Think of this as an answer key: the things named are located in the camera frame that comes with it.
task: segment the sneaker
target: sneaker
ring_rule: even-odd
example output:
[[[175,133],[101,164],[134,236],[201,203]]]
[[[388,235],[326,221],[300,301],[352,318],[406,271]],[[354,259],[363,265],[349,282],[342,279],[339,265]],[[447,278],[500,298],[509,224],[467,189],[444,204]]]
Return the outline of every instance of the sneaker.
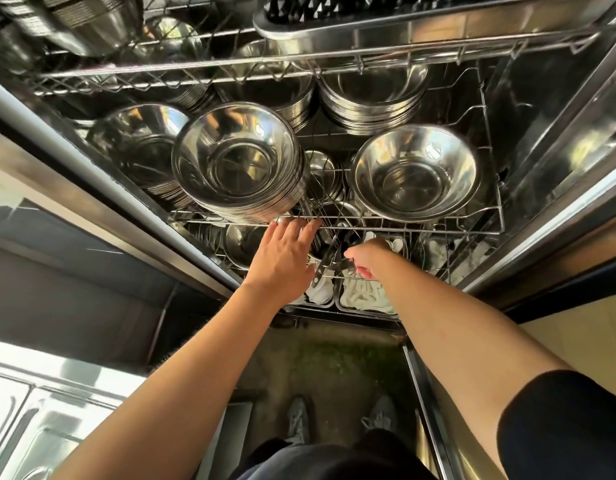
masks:
[[[288,409],[288,438],[286,441],[296,445],[310,443],[308,431],[308,409],[304,398],[298,395]]]
[[[367,430],[386,429],[392,433],[397,432],[397,411],[392,399],[388,395],[383,395],[375,404],[375,407],[368,417],[361,418],[361,424]]]

